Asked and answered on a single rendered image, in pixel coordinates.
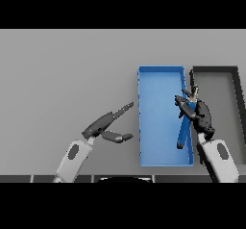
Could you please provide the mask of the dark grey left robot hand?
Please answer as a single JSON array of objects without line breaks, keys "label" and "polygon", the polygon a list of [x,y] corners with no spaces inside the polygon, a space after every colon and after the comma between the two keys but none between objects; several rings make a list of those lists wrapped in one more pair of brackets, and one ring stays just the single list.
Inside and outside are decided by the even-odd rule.
[{"label": "dark grey left robot hand", "polygon": [[101,135],[104,140],[112,141],[115,143],[121,143],[123,141],[130,140],[133,137],[132,134],[117,134],[112,131],[108,131],[108,127],[116,119],[126,113],[133,105],[134,103],[131,102],[120,108],[115,113],[109,112],[102,115],[85,128],[85,130],[82,132],[83,137],[86,140],[89,140],[90,138],[97,138],[99,135]]}]

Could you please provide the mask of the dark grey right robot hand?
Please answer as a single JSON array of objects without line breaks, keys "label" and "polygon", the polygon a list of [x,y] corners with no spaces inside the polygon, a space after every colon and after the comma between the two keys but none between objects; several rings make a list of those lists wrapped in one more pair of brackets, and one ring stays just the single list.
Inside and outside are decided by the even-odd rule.
[{"label": "dark grey right robot hand", "polygon": [[198,88],[195,88],[192,92],[182,89],[182,92],[187,95],[187,98],[180,95],[175,96],[175,105],[180,109],[179,117],[186,121],[187,126],[193,123],[196,132],[203,134],[205,140],[210,140],[215,133],[215,129],[211,125],[209,107],[198,97]]}]

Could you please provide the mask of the dark grey bin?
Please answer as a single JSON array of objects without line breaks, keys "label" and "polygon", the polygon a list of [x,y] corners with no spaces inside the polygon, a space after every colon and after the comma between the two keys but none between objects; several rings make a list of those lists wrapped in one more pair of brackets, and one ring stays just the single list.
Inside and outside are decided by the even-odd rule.
[{"label": "dark grey bin", "polygon": [[193,66],[190,83],[209,107],[214,138],[226,142],[237,165],[246,165],[246,99],[238,67]]}]

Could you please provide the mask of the blue bin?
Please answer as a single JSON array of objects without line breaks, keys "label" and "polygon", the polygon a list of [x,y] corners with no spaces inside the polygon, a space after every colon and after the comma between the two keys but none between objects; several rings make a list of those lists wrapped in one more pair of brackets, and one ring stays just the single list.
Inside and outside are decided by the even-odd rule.
[{"label": "blue bin", "polygon": [[193,166],[191,132],[184,148],[177,148],[182,120],[175,96],[186,88],[182,65],[140,65],[138,76],[138,131],[143,167]]}]

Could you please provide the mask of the blue pipe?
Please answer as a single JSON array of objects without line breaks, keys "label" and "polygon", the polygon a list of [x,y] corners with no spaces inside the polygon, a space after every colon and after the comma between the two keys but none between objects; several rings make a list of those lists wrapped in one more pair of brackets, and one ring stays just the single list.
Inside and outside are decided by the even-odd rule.
[{"label": "blue pipe", "polygon": [[[188,96],[187,99],[182,98],[181,103],[175,102],[176,106],[183,105],[188,107],[191,111],[195,112],[196,104],[197,104],[197,96],[198,96],[197,85],[191,88],[191,92],[188,92],[184,89],[184,93]],[[184,112],[180,112],[179,117],[183,118],[180,134],[177,141],[177,148],[182,149],[185,146],[186,137],[190,128],[190,119],[185,115]]]}]

